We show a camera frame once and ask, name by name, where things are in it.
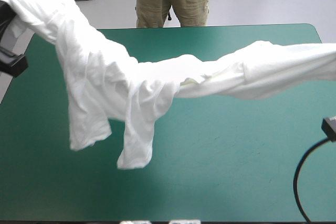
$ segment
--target white long-sleeve shirt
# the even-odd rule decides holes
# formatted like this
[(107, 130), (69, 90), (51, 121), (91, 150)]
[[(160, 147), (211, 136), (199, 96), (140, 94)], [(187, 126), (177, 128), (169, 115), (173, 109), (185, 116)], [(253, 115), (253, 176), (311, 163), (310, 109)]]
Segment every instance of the white long-sleeve shirt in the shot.
[(154, 123), (174, 97), (261, 99), (304, 81), (336, 79), (336, 44), (256, 41), (216, 61), (182, 55), (138, 63), (123, 45), (91, 27), (74, 0), (2, 1), (25, 26), (56, 46), (69, 97), (71, 149), (107, 138), (108, 118), (125, 121), (118, 168), (148, 164)]

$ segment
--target white object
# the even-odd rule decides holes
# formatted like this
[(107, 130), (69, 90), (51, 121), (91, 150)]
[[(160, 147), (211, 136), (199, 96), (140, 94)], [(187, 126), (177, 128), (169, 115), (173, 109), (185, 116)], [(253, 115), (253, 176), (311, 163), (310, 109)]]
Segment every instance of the white object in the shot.
[(171, 220), (169, 224), (201, 224), (200, 220)]
[(255, 43), (216, 61), (192, 55), (138, 61), (91, 27), (74, 0), (2, 0), (56, 46), (69, 95), (70, 141), (80, 150), (111, 134), (108, 118), (125, 121), (119, 168), (152, 157), (155, 121), (174, 97), (210, 94), (261, 99), (308, 80), (336, 80), (336, 44)]

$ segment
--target black device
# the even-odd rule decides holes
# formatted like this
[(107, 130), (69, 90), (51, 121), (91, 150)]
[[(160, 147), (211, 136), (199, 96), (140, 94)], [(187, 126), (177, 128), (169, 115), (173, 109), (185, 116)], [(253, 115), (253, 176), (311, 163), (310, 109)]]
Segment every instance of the black device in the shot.
[(297, 204), (302, 216), (304, 217), (304, 219), (306, 220), (306, 222), (308, 224), (313, 223), (313, 222), (308, 218), (307, 214), (303, 210), (300, 199), (299, 199), (299, 195), (298, 195), (299, 173), (300, 173), (301, 167), (303, 166), (303, 163), (305, 162), (305, 160), (307, 159), (309, 154), (311, 154), (315, 149), (317, 149), (318, 147), (320, 147), (321, 145), (323, 145), (325, 143), (336, 142), (336, 116), (334, 116), (332, 118), (323, 118), (321, 128), (322, 128), (323, 132), (327, 135), (327, 138), (317, 142), (315, 145), (310, 147), (305, 152), (305, 154), (301, 158), (301, 160), (300, 160), (300, 162), (299, 162), (299, 164), (296, 168), (296, 171), (295, 171), (295, 174), (294, 174), (294, 179), (293, 179), (293, 191), (294, 191), (295, 201), (296, 201), (296, 204)]

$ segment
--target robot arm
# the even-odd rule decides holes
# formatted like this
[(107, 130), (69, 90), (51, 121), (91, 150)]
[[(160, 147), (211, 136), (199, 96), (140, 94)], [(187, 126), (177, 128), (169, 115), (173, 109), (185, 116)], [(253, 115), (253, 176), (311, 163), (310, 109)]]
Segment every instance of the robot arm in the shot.
[[(0, 1), (0, 41), (6, 28), (15, 16), (16, 13), (10, 6)], [(25, 55), (16, 55), (0, 46), (0, 72), (5, 72), (13, 77), (17, 77), (27, 68), (28, 63)]]

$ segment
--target white shirt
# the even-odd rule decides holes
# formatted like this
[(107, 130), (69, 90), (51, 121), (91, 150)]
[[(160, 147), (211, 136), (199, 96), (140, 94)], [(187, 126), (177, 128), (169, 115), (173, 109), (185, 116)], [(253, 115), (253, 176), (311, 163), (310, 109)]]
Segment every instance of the white shirt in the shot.
[(336, 79), (336, 44), (257, 41), (217, 61), (182, 55), (138, 63), (123, 45), (91, 27), (74, 0), (2, 1), (26, 27), (56, 46), (69, 97), (71, 149), (107, 138), (108, 118), (125, 121), (118, 168), (148, 164), (154, 123), (174, 97), (261, 99), (304, 81)]

